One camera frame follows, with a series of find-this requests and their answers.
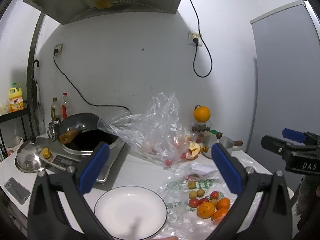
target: gray refrigerator door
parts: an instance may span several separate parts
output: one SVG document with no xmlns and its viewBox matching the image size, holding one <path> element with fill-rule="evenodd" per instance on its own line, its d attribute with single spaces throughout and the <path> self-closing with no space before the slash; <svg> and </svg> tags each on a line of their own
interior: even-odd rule
<svg viewBox="0 0 320 240">
<path fill-rule="evenodd" d="M 283 170 L 281 156 L 264 150 L 261 138 L 282 130 L 320 132 L 320 45 L 302 2 L 251 21 L 257 50 L 257 107 L 248 154 L 269 171 Z M 295 190 L 301 175 L 284 172 Z"/>
</svg>

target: tomato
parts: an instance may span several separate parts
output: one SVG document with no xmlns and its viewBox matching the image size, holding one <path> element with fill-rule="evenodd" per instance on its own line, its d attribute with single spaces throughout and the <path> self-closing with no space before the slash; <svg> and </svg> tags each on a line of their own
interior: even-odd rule
<svg viewBox="0 0 320 240">
<path fill-rule="evenodd" d="M 189 200 L 190 207 L 196 208 L 199 206 L 199 204 L 200 204 L 200 201 L 197 198 L 192 198 Z"/>
<path fill-rule="evenodd" d="M 209 202 L 209 199 L 207 199 L 207 198 L 202 198 L 202 199 L 200 199 L 200 205 L 202 204 L 202 203 L 204 203 L 204 202 Z"/>
<path fill-rule="evenodd" d="M 172 165 L 172 160 L 165 160 L 165 165 L 171 166 Z"/>
<path fill-rule="evenodd" d="M 186 153 L 183 153 L 181 154 L 181 157 L 180 157 L 182 160 L 185 160 L 187 158 L 187 154 Z"/>
<path fill-rule="evenodd" d="M 213 198 L 213 199 L 218 199 L 220 193 L 218 191 L 213 191 L 211 194 L 210 194 L 210 197 Z"/>
</svg>

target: dish soap bottle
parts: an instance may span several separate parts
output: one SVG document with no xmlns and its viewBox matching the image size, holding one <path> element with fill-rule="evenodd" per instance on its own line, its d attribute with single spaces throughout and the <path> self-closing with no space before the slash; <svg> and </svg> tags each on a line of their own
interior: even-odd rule
<svg viewBox="0 0 320 240">
<path fill-rule="evenodd" d="M 10 112 L 15 112 L 24 109 L 22 88 L 21 83 L 19 83 L 19 89 L 16 89 L 16 83 L 13 83 L 12 86 L 9 89 Z"/>
<path fill-rule="evenodd" d="M 62 117 L 66 119 L 68 116 L 73 115 L 72 113 L 72 106 L 68 98 L 67 93 L 63 93 L 62 101 L 61 101 L 61 108 L 62 108 Z"/>
<path fill-rule="evenodd" d="M 53 98 L 53 103 L 50 107 L 51 119 L 52 121 L 59 121 L 62 117 L 60 104 L 57 98 Z"/>
</svg>

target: blue gripper pad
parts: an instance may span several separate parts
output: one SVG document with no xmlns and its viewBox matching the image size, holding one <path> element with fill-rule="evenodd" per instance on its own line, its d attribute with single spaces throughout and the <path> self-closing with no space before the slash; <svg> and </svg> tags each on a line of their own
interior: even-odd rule
<svg viewBox="0 0 320 240">
<path fill-rule="evenodd" d="M 290 139 L 295 142 L 303 143 L 307 138 L 302 132 L 284 128 L 282 131 L 282 136 L 284 138 Z"/>
<path fill-rule="evenodd" d="M 76 182 L 81 194 L 89 193 L 102 168 L 109 159 L 109 145 L 100 142 L 93 153 L 85 157 L 77 167 Z"/>
<path fill-rule="evenodd" d="M 217 165 L 229 190 L 233 194 L 240 195 L 244 189 L 244 182 L 246 180 L 242 164 L 237 158 L 231 157 L 220 143 L 215 143 L 211 147 L 211 157 Z"/>
</svg>

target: clear plastic bag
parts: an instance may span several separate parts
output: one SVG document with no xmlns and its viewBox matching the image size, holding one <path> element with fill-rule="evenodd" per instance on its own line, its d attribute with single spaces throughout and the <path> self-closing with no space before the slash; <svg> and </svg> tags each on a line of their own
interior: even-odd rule
<svg viewBox="0 0 320 240">
<path fill-rule="evenodd" d="M 9 104 L 9 100 L 3 102 L 0 105 L 0 116 L 4 115 L 4 114 L 8 114 L 10 113 L 10 104 Z"/>
<path fill-rule="evenodd" d="M 152 98 L 145 114 L 120 110 L 116 116 L 101 117 L 98 129 L 119 136 L 140 158 L 160 166 L 177 167 L 189 154 L 191 133 L 179 120 L 175 94 L 160 93 Z"/>
<path fill-rule="evenodd" d="M 231 206 L 237 198 L 237 195 L 229 191 L 215 165 L 206 166 L 200 163 L 193 163 L 177 169 L 175 174 L 169 177 L 157 192 L 166 203 L 168 216 L 165 226 L 155 237 L 156 239 L 177 236 L 182 240 L 203 240 L 218 226 L 219 223 L 217 221 L 211 221 L 211 218 L 203 219 L 198 217 L 197 209 L 188 206 L 189 193 L 191 191 L 188 188 L 188 181 L 190 180 L 196 181 L 196 188 L 193 190 L 202 188 L 205 191 L 202 198 L 210 199 L 210 193 L 218 191 L 220 193 L 218 200 L 227 197 L 230 199 Z M 261 197 L 262 193 L 257 193 L 239 232 L 249 227 Z"/>
</svg>

